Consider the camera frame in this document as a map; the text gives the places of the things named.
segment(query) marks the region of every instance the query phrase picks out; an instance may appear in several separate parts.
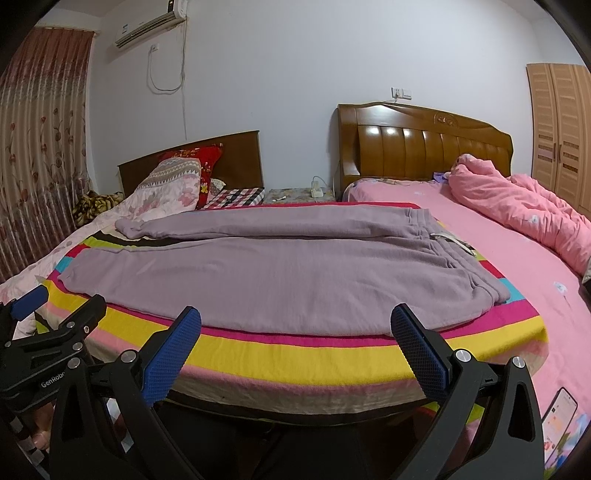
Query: pink comforter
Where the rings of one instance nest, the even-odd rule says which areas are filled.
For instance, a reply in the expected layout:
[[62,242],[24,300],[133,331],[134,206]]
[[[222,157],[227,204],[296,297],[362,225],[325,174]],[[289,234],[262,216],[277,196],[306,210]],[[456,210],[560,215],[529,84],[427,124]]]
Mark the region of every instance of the pink comforter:
[[462,205],[554,250],[579,275],[591,257],[591,222],[523,174],[506,179],[490,160],[462,155],[449,186]]

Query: wooden wardrobe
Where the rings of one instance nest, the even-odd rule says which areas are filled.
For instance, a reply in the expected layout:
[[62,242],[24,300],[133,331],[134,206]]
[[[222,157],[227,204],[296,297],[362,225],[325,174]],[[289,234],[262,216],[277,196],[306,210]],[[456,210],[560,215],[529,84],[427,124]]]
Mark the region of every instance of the wooden wardrobe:
[[534,114],[532,177],[591,219],[591,74],[582,65],[527,66]]

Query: wooden headboard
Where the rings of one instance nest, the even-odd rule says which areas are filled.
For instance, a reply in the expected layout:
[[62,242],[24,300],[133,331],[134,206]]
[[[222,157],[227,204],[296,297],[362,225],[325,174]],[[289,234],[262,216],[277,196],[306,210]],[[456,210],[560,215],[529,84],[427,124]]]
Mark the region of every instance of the wooden headboard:
[[341,192],[364,177],[432,180],[470,153],[511,175],[513,142],[492,125],[414,105],[339,105]]
[[131,195],[137,186],[158,166],[162,153],[169,150],[190,150],[218,143],[223,144],[223,154],[213,167],[212,178],[223,180],[228,189],[251,189],[264,186],[258,131],[252,131],[167,148],[119,165],[125,196]]

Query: rainbow striped bedsheet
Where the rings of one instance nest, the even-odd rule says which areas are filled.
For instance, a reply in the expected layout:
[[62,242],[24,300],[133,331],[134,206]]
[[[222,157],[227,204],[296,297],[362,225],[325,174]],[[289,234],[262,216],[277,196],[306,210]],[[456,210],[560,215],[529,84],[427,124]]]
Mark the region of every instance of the rainbow striped bedsheet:
[[[419,208],[411,203],[390,205]],[[49,302],[39,311],[52,327],[86,300],[68,292],[57,279],[72,258],[85,248],[120,248],[122,244],[129,241],[99,232],[73,248],[57,265],[44,282]],[[548,355],[542,318],[493,265],[481,255],[478,258],[505,283],[511,298],[480,318],[443,332],[443,336],[453,349],[465,348],[480,360],[506,363],[519,355],[533,374]],[[170,323],[110,304],[87,345],[95,357],[113,361],[126,349],[139,349],[152,333]],[[366,415],[377,409],[399,410],[401,405],[423,398],[400,348],[390,337],[267,335],[206,326],[173,389],[188,403],[194,399],[198,408],[211,404],[238,407],[239,411],[252,409],[269,419],[275,414],[282,419],[285,415]]]

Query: yellow stripe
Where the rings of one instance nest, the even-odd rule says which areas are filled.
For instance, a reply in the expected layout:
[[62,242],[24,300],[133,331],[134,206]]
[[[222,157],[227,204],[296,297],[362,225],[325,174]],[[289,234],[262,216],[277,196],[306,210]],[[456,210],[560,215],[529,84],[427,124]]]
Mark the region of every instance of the yellow stripe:
[[91,248],[123,248],[121,245],[112,244],[111,242],[105,242],[103,240],[98,240],[93,236],[88,237],[86,240],[82,242],[82,244]]
[[[84,299],[46,282],[50,302],[73,312]],[[119,310],[107,309],[99,328],[137,347],[165,326]],[[449,340],[453,349],[465,348],[479,359],[491,358],[530,340],[547,342],[539,316],[497,330]],[[298,385],[366,385],[413,378],[400,348],[309,348],[270,345],[201,335],[187,359],[189,365],[238,377]]]

